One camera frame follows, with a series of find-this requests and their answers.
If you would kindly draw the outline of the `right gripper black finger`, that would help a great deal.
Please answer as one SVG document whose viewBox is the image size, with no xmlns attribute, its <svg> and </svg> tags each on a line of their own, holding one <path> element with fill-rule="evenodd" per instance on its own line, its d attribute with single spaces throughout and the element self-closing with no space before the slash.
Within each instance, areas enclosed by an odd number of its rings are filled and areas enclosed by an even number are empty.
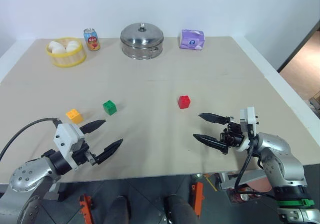
<svg viewBox="0 0 320 224">
<path fill-rule="evenodd" d="M 208 147 L 217 149 L 221 151 L 223 154 L 228 154 L 228 146 L 227 144 L 218 141 L 216 138 L 213 138 L 208 135 L 203 134 L 193 134 L 193 137 L 196 138 L 199 142 L 205 144 Z"/>
<path fill-rule="evenodd" d="M 230 117 L 223 117 L 217 114 L 212 114 L 212 113 L 200 113 L 198 114 L 199 117 L 201 117 L 202 119 L 211 122 L 211 123 L 217 123 L 217 124 L 221 124 L 221 125 L 226 125 L 229 124 L 230 122 L 232 122 Z"/>
</svg>

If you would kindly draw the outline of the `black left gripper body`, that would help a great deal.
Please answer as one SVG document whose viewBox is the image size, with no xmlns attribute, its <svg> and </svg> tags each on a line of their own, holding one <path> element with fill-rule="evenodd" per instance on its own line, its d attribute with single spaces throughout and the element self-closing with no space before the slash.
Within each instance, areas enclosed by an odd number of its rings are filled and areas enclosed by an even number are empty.
<svg viewBox="0 0 320 224">
<path fill-rule="evenodd" d="M 73 152 L 72 158 L 78 166 L 86 162 L 89 162 L 92 166 L 98 163 L 95 154 L 90 152 L 90 147 L 86 141 L 83 141 L 81 147 Z"/>
</svg>

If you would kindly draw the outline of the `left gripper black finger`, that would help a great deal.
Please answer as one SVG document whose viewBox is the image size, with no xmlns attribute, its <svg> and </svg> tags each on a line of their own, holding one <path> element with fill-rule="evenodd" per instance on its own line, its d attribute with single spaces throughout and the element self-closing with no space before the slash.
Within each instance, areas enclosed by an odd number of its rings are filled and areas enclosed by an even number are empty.
<svg viewBox="0 0 320 224">
<path fill-rule="evenodd" d="M 83 126 L 81 126 L 79 129 L 82 131 L 83 134 L 89 134 L 96 129 L 98 129 L 101 125 L 103 125 L 106 122 L 105 119 L 95 120 L 92 122 L 89 122 Z"/>
<path fill-rule="evenodd" d="M 101 154 L 99 154 L 98 156 L 95 156 L 95 163 L 99 165 L 102 162 L 104 162 L 105 160 L 107 160 L 109 157 L 111 157 L 117 151 L 117 149 L 120 147 L 122 142 L 123 142 L 123 139 L 119 139 L 119 140 L 111 143 L 106 148 L 104 148 L 104 151 Z"/>
</svg>

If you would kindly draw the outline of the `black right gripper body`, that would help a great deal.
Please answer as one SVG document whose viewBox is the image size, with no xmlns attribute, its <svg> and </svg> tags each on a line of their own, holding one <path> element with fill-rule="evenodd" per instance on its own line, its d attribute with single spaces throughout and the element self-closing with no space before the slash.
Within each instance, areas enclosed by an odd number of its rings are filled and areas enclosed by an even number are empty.
<svg viewBox="0 0 320 224">
<path fill-rule="evenodd" d="M 220 124 L 227 127 L 220 133 L 220 142 L 223 144 L 222 149 L 228 149 L 229 147 L 239 147 L 243 142 L 245 136 L 241 131 L 240 124 L 231 121 L 222 121 Z"/>
</svg>

